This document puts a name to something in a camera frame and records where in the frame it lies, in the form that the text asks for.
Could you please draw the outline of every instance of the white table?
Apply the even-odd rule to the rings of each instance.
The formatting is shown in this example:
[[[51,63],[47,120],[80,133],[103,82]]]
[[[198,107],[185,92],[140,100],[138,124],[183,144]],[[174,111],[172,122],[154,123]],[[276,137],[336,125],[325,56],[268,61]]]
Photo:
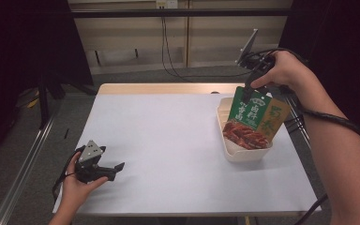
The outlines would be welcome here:
[[[236,85],[102,85],[78,145],[94,140],[107,146],[99,166],[126,165],[78,213],[228,217],[307,211],[317,198],[284,126],[262,161],[233,163],[224,157],[217,106],[233,96]]]

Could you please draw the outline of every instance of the plastic container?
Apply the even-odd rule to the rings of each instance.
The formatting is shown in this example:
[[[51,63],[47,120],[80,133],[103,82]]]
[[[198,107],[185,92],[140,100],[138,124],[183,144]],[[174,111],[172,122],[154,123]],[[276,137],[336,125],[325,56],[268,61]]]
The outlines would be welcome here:
[[[268,144],[268,148],[247,150],[223,137],[222,130],[224,129],[224,126],[228,120],[232,104],[233,98],[225,97],[220,101],[220,104],[217,107],[217,120],[220,127],[221,139],[224,144],[224,153],[226,159],[233,162],[261,160],[273,146],[272,142]]]

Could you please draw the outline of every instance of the green snack package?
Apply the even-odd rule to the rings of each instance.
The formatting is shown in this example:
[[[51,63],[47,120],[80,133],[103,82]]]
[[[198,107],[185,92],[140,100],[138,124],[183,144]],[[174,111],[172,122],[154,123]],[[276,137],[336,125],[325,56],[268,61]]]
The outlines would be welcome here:
[[[242,95],[243,87],[239,86],[223,136],[249,150],[267,148],[291,111],[291,106],[257,91],[246,104]]]

